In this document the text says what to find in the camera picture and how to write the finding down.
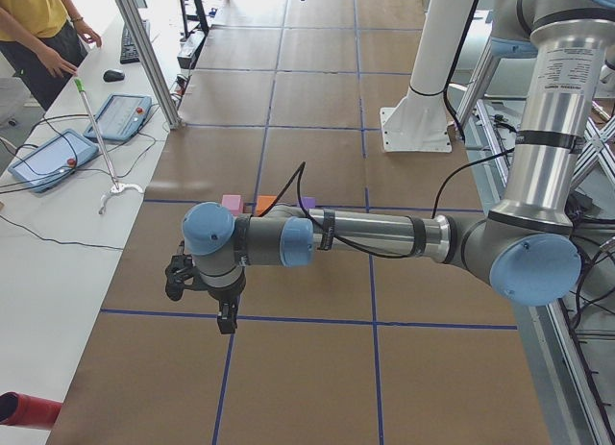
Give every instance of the pink block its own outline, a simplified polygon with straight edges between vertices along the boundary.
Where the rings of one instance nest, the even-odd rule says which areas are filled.
[[[221,205],[229,210],[233,216],[239,216],[243,213],[243,200],[241,199],[241,195],[223,195]]]
[[[316,208],[316,199],[314,197],[301,197],[301,201],[303,202],[306,210]]]

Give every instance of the white table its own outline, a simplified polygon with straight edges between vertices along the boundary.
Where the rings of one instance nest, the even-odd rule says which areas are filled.
[[[103,34],[103,47],[92,50],[79,69],[95,110],[113,92],[149,94],[156,103],[141,64],[119,63],[122,26],[116,18]],[[175,29],[165,28],[154,40],[169,86],[180,73],[175,60],[179,36],[174,34]],[[109,68],[124,70],[126,79],[104,83],[102,76]],[[84,112],[82,99],[69,82],[46,116]],[[54,126],[82,132],[87,123],[79,119],[57,121]],[[134,137],[111,152],[111,159],[117,174],[123,174],[154,139],[152,148],[123,179],[146,187],[168,133],[161,111],[142,132],[152,138]],[[28,143],[40,144],[54,135],[43,124]],[[102,157],[84,167],[106,169]],[[0,177],[0,185],[12,183],[15,179],[9,173]],[[123,247],[143,196],[133,190],[113,196],[107,212],[99,215],[100,198],[110,188],[109,176],[81,172],[41,195],[30,191],[0,195],[6,205],[0,214],[45,237]],[[0,219],[0,393],[63,400],[120,256],[120,251],[41,241]],[[0,427],[0,443],[7,445],[42,444],[47,436],[45,431]]]

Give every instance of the red cup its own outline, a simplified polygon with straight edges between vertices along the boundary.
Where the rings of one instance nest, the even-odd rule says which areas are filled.
[[[16,392],[0,395],[0,425],[51,431],[62,403]]]

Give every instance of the computer mouse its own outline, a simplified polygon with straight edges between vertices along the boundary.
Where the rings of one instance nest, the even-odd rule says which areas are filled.
[[[124,77],[124,72],[122,72],[121,70],[116,70],[114,68],[111,70],[107,70],[103,74],[103,80],[105,80],[107,83],[121,82],[122,80],[124,80]]]

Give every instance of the toy block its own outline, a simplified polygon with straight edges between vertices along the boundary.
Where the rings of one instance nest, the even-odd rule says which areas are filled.
[[[301,197],[301,202],[304,204],[306,210],[316,208],[316,199],[314,197]]]
[[[260,216],[276,200],[273,195],[259,195],[257,199],[257,216]]]
[[[222,196],[221,205],[229,210],[233,216],[239,216],[243,213],[243,200],[241,195],[225,194]]]

